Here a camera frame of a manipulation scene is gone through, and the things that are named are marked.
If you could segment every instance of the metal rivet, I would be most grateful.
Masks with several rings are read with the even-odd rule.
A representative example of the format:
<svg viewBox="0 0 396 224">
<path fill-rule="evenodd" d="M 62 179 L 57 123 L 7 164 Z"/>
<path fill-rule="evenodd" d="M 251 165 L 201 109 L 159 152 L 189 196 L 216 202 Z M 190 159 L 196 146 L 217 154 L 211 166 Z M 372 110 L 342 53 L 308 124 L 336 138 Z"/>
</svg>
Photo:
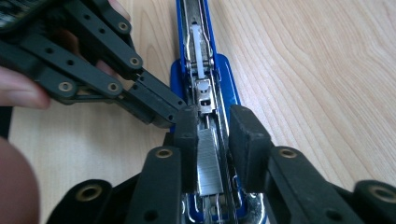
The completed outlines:
<svg viewBox="0 0 396 224">
<path fill-rule="evenodd" d="M 58 88 L 60 91 L 71 91 L 73 90 L 73 85 L 70 82 L 61 82 Z"/>
<path fill-rule="evenodd" d="M 165 158 L 171 157 L 172 154 L 173 154 L 172 150 L 167 149 L 167 148 L 163 148 L 163 149 L 158 150 L 155 153 L 155 156 L 158 157 L 158 158 L 161 158 L 161 159 L 165 159 Z"/>
<path fill-rule="evenodd" d="M 117 91 L 119 89 L 119 85 L 117 85 L 116 83 L 112 82 L 112 83 L 108 84 L 107 88 L 110 91 Z"/>
<path fill-rule="evenodd" d="M 139 60 L 137 58 L 131 58 L 129 61 L 132 65 L 139 65 Z"/>
<path fill-rule="evenodd" d="M 283 156 L 283 157 L 285 157 L 285 158 L 289 158 L 289 159 L 292 159 L 292 158 L 297 157 L 297 153 L 295 153 L 295 152 L 293 152 L 292 150 L 287 149 L 287 148 L 282 148 L 282 149 L 280 149 L 280 150 L 279 150 L 279 154 L 280 154 L 281 156 Z"/>
<path fill-rule="evenodd" d="M 386 189 L 381 186 L 370 186 L 370 193 L 372 193 L 377 199 L 386 203 L 396 203 L 396 192 Z"/>
<path fill-rule="evenodd" d="M 126 31 L 126 30 L 128 30 L 128 25 L 125 22 L 120 22 L 119 23 L 119 28 L 122 31 Z"/>
<path fill-rule="evenodd" d="M 93 184 L 81 188 L 77 194 L 76 199 L 79 202 L 89 202 L 101 195 L 103 189 L 100 185 Z"/>
</svg>

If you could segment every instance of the wood grain surface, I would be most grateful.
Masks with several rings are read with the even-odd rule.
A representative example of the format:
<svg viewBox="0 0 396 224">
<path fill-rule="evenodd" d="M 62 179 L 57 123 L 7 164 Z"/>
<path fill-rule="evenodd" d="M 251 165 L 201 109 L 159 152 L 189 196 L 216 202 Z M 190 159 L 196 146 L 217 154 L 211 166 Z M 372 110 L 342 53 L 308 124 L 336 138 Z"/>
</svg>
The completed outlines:
<svg viewBox="0 0 396 224">
<path fill-rule="evenodd" d="M 165 83 L 179 57 L 175 0 L 122 0 L 145 67 Z M 394 0 L 209 0 L 218 52 L 242 104 L 276 145 L 300 149 L 323 176 L 353 189 L 396 186 Z M 10 141 L 35 169 L 41 221 L 77 183 L 114 186 L 140 171 L 166 130 L 116 105 L 15 109 Z"/>
</svg>

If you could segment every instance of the silver metal part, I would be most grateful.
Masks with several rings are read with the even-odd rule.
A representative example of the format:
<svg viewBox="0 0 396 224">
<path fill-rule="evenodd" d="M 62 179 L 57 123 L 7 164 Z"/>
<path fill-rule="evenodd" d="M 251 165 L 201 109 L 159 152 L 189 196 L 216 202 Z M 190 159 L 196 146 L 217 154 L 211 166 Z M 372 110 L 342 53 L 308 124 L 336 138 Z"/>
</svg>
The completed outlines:
<svg viewBox="0 0 396 224">
<path fill-rule="evenodd" d="M 213 87 L 209 78 L 195 80 L 195 95 L 201 115 L 210 114 L 216 109 Z"/>
<path fill-rule="evenodd" d="M 182 16 L 184 19 L 183 43 L 186 51 L 185 58 L 188 64 L 195 64 L 195 66 L 188 67 L 189 72 L 198 73 L 197 69 L 200 69 L 199 63 L 207 64 L 203 69 L 204 71 L 209 71 L 213 67 L 213 51 L 209 45 L 210 35 L 204 2 L 202 0 L 183 0 L 182 7 L 184 11 Z"/>
<path fill-rule="evenodd" d="M 198 190 L 200 196 L 223 192 L 215 136 L 210 129 L 198 132 Z"/>
</svg>

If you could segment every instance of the human hand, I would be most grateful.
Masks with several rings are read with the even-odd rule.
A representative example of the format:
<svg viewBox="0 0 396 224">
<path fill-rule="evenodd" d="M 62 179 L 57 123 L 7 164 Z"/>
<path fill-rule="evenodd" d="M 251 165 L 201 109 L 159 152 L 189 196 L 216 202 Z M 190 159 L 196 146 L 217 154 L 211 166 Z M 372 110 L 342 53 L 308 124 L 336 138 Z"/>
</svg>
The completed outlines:
<svg viewBox="0 0 396 224">
<path fill-rule="evenodd" d="M 117 2 L 108 0 L 111 6 L 127 20 L 128 13 Z M 78 40 L 64 32 L 70 49 L 76 49 Z M 96 65 L 113 75 L 114 71 L 104 62 Z M 47 93 L 31 79 L 0 66 L 0 106 L 24 106 L 45 109 L 50 106 Z M 0 223 L 24 224 L 39 221 L 39 193 L 34 172 L 22 154 L 0 137 Z"/>
<path fill-rule="evenodd" d="M 108 2 L 123 17 L 127 20 L 130 19 L 128 13 L 117 0 L 108 0 Z M 65 35 L 64 42 L 67 43 L 67 47 L 78 54 L 78 40 L 76 37 L 67 32 L 62 32 L 62 34 Z M 98 62 L 96 66 L 110 75 L 114 74 L 114 71 L 102 61 Z M 50 97 L 28 77 L 0 66 L 1 105 L 46 109 L 50 106 Z"/>
</svg>

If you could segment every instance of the wooden table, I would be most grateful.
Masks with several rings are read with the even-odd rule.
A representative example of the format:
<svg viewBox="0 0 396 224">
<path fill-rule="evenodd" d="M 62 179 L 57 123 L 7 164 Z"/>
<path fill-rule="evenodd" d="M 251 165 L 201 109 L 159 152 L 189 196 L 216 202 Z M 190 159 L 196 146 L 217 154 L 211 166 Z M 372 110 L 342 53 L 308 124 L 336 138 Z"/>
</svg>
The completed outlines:
<svg viewBox="0 0 396 224">
<path fill-rule="evenodd" d="M 163 82 L 179 57 L 175 0 L 123 0 L 145 67 Z M 299 148 L 325 178 L 352 189 L 396 185 L 396 5 L 392 0 L 210 0 L 218 52 L 242 104 L 276 145 Z M 118 185 L 166 130 L 116 105 L 17 108 L 10 141 L 35 168 L 42 222 L 77 183 Z"/>
</svg>

